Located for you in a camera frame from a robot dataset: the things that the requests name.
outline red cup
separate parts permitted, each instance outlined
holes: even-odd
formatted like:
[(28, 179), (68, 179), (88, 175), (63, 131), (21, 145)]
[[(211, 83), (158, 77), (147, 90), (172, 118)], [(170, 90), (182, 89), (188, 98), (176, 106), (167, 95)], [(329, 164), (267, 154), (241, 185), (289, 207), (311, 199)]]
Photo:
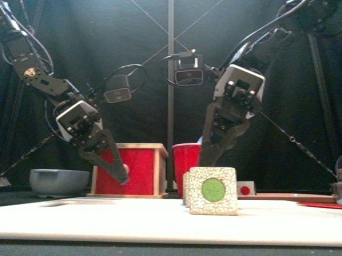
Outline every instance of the red cup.
[(172, 150), (178, 195), (183, 198), (183, 175), (191, 167), (198, 166), (200, 143), (176, 144)]

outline ceramic bowl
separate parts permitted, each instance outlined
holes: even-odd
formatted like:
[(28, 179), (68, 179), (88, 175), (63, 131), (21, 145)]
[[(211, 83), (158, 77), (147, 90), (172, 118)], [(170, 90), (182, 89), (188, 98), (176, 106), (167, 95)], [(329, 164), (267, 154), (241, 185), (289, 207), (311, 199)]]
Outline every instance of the ceramic bowl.
[(62, 169), (32, 169), (29, 185), (40, 197), (68, 197), (84, 192), (90, 172)]

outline green object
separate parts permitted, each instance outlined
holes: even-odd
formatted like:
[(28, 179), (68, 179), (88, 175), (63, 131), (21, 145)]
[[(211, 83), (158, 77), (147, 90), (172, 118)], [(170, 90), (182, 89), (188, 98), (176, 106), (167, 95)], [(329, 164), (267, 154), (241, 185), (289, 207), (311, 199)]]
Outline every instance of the green object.
[(213, 203), (221, 201), (226, 195), (223, 182), (217, 178), (205, 180), (202, 184), (202, 195)]

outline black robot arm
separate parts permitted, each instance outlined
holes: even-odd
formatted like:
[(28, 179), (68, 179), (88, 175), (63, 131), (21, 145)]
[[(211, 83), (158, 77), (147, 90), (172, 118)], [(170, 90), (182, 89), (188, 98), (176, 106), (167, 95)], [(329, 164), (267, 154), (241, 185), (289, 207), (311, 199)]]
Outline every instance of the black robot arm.
[(239, 43), (217, 69), (214, 101), (207, 107), (199, 166), (214, 166), (249, 129), (249, 117), (261, 111), (258, 91), (277, 52), (303, 32), (318, 33), (341, 0), (289, 0), (277, 19)]
[[(52, 76), (51, 62), (43, 59), (35, 48), (36, 39), (17, 22), (4, 1), (0, 1), (0, 39), (3, 55), (20, 80), (35, 87), (55, 106), (62, 136), (78, 148), (80, 157), (102, 166), (124, 184), (128, 181), (127, 171), (111, 133), (103, 129), (96, 105), (68, 80)], [(112, 152), (114, 163), (100, 157), (107, 149)]]

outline red box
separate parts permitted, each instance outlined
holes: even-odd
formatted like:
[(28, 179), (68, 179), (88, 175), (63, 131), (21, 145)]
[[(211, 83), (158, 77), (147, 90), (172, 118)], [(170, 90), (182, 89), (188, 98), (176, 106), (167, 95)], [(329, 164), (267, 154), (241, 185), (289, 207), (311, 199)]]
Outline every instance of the red box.
[[(127, 197), (162, 197), (166, 193), (166, 158), (167, 152), (162, 144), (118, 143), (123, 163), (130, 168), (130, 181), (120, 183), (102, 168), (94, 167), (91, 195), (112, 195)], [(110, 162), (110, 150), (103, 153)]]

